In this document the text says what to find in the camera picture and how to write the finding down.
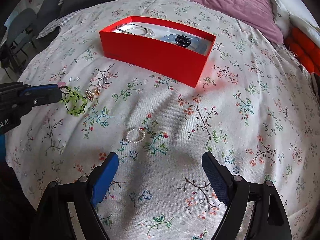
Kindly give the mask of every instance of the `jewelry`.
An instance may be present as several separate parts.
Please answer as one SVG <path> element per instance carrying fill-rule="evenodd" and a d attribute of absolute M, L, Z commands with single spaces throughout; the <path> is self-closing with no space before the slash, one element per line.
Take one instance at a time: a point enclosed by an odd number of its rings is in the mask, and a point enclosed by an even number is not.
<path fill-rule="evenodd" d="M 103 85 L 108 84 L 108 77 L 103 75 L 101 78 L 98 79 L 98 87 L 103 87 Z"/>
<path fill-rule="evenodd" d="M 289 53 L 294 57 L 298 57 L 298 55 L 295 52 L 291 51 L 291 50 L 289 50 Z"/>
<path fill-rule="evenodd" d="M 95 88 L 93 89 L 93 92 L 90 90 L 90 87 L 94 86 Z M 85 95 L 87 96 L 87 99 L 89 99 L 90 101 L 95 100 L 95 95 L 99 96 L 100 95 L 100 89 L 97 85 L 90 85 L 89 89 L 87 89 L 85 92 Z"/>
<path fill-rule="evenodd" d="M 163 36 L 162 38 L 160 38 L 160 40 L 161 41 L 165 41 L 165 42 L 172 42 L 172 41 L 176 41 L 178 36 L 184 36 L 185 37 L 185 35 L 170 34 L 170 35 Z M 190 45 L 188 45 L 186 47 L 189 47 L 191 50 L 193 50 L 193 51 L 195 51 L 197 53 L 200 53 L 200 54 L 204 54 L 206 52 L 207 44 L 204 43 L 204 42 L 201 42 L 198 37 L 194 37 L 194 36 L 189 35 L 189 36 L 187 36 L 187 39 L 190 39 Z"/>
<path fill-rule="evenodd" d="M 120 29 L 121 27 L 126 26 L 126 25 L 133 25 L 133 26 L 136 26 L 136 27 L 132 27 L 132 28 L 129 28 L 127 30 Z M 151 29 L 143 27 L 141 25 L 134 24 L 134 23 L 121 24 L 121 25 L 117 26 L 116 29 L 118 31 L 121 31 L 121 32 L 126 33 L 126 34 L 132 34 L 132 35 L 143 36 L 143 37 L 153 37 L 155 35 L 155 33 Z M 137 30 L 137 29 L 143 30 L 144 33 L 143 34 L 134 34 L 134 33 L 129 32 L 129 30 Z"/>
<path fill-rule="evenodd" d="M 178 35 L 175 39 L 176 43 L 178 46 L 181 46 L 181 47 L 189 47 L 190 44 L 191 44 L 191 40 L 190 38 L 188 38 L 187 36 L 185 35 Z"/>
<path fill-rule="evenodd" d="M 60 87 L 60 89 L 66 89 L 67 91 L 62 92 L 65 96 L 64 99 L 61 99 L 60 102 L 64 103 L 67 108 L 67 113 L 73 116 L 79 116 L 80 114 L 84 113 L 84 109 L 88 103 L 87 98 L 83 97 L 79 92 L 73 91 L 71 87 Z M 82 105 L 77 107 L 78 102 L 82 101 Z M 68 108 L 67 104 L 71 103 L 72 108 Z"/>
<path fill-rule="evenodd" d="M 141 132 L 142 132 L 142 138 L 141 138 L 140 140 L 137 140 L 137 141 L 129 140 L 129 135 L 130 135 L 130 133 L 132 133 L 133 131 L 141 131 Z M 142 141 L 144 140 L 145 136 L 146 136 L 146 132 L 145 132 L 142 128 L 132 128 L 132 129 L 127 133 L 127 136 L 126 136 L 125 140 L 126 140 L 127 142 L 129 142 L 129 143 L 130 143 L 130 142 L 132 142 L 132 143 L 140 143 L 140 142 L 142 142 Z"/>

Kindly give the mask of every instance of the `screw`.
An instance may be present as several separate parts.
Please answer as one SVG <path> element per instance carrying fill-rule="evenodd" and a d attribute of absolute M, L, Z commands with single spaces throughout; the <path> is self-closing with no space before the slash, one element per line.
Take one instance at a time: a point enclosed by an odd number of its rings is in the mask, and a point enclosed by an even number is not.
<path fill-rule="evenodd" d="M 270 180 L 267 180 L 267 181 L 266 181 L 266 184 L 267 184 L 267 186 L 269 186 L 269 187 L 272 187 L 272 186 L 273 186 L 273 183 L 272 183 L 272 181 L 270 181 Z"/>
<path fill-rule="evenodd" d="M 49 183 L 49 187 L 55 187 L 57 185 L 57 183 L 55 181 L 51 181 Z"/>
<path fill-rule="evenodd" d="M 88 180 L 87 176 L 82 176 L 82 177 L 79 178 L 80 182 L 86 182 L 87 180 Z"/>
<path fill-rule="evenodd" d="M 233 176 L 233 179 L 235 180 L 235 181 L 241 181 L 242 180 L 242 177 L 241 176 L 239 176 L 239 175 L 235 175 L 235 176 Z"/>

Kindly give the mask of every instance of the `black beaded ring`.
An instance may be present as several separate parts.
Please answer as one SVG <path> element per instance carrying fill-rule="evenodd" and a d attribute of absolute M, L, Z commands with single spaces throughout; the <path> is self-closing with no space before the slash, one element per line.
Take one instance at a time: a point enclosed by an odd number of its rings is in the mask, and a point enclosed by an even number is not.
<path fill-rule="evenodd" d="M 184 47 L 184 48 L 189 47 L 190 44 L 191 44 L 190 38 L 188 38 L 188 37 L 185 36 L 185 35 L 178 35 L 178 36 L 176 37 L 176 40 L 175 40 L 175 41 L 176 41 L 176 43 L 177 43 L 178 46 L 181 46 L 181 47 Z"/>

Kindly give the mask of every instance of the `pink charm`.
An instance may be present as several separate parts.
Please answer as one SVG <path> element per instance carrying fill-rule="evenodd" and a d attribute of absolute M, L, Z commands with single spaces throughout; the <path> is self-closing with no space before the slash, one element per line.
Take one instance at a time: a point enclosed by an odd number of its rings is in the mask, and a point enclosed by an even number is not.
<path fill-rule="evenodd" d="M 65 82 L 59 82 L 57 85 L 59 88 L 59 87 L 65 87 L 67 84 Z"/>

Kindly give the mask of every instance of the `bracelet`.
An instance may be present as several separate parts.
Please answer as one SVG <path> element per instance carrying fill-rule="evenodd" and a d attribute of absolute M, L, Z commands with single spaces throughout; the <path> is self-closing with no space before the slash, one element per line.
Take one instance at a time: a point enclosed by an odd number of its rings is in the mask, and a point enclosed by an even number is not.
<path fill-rule="evenodd" d="M 129 28 L 129 29 L 127 29 L 127 30 L 121 30 L 121 29 L 120 29 L 121 27 L 126 26 L 126 25 L 133 25 L 133 26 L 136 26 L 136 27 Z M 134 24 L 134 23 L 122 24 L 122 25 L 117 26 L 116 29 L 117 29 L 118 31 L 121 31 L 121 32 L 126 33 L 126 34 L 143 36 L 143 37 L 153 37 L 153 36 L 155 35 L 154 32 L 153 32 L 151 29 L 146 28 L 146 27 L 143 27 L 143 26 L 141 26 L 141 25 Z M 136 30 L 136 29 L 143 30 L 145 33 L 143 33 L 143 34 L 134 34 L 134 33 L 128 32 L 128 30 Z"/>
<path fill-rule="evenodd" d="M 84 113 L 84 109 L 88 103 L 87 98 L 83 97 L 80 93 L 77 91 L 73 91 L 71 87 L 60 87 L 60 89 L 66 89 L 67 91 L 62 92 L 65 98 L 61 99 L 60 102 L 64 103 L 68 114 L 71 114 L 73 116 L 79 116 L 80 114 Z"/>
<path fill-rule="evenodd" d="M 161 41 L 164 42 L 170 42 L 172 43 L 172 41 L 174 41 L 177 45 L 181 46 L 181 47 L 190 47 L 190 49 L 192 51 L 195 51 L 197 53 L 200 54 L 204 54 L 204 52 L 207 50 L 207 45 L 205 43 L 200 42 L 200 39 L 198 37 L 194 37 L 194 36 L 183 36 L 183 35 L 179 35 L 179 34 L 170 34 L 170 35 L 165 35 L 163 37 L 160 38 Z M 185 44 L 180 44 L 181 40 L 185 40 L 186 43 Z"/>
<path fill-rule="evenodd" d="M 132 140 L 129 140 L 129 135 L 130 135 L 130 133 L 132 133 L 133 131 L 141 131 L 142 132 L 142 138 L 140 139 L 140 140 L 137 140 L 137 141 L 132 141 Z M 142 128 L 132 128 L 131 130 L 129 130 L 129 132 L 127 133 L 127 136 L 126 136 L 126 141 L 127 142 L 132 142 L 132 143 L 140 143 L 140 142 L 142 142 L 143 140 L 144 140 L 144 138 L 145 138 L 145 136 L 146 136 L 146 132 L 142 129 Z"/>

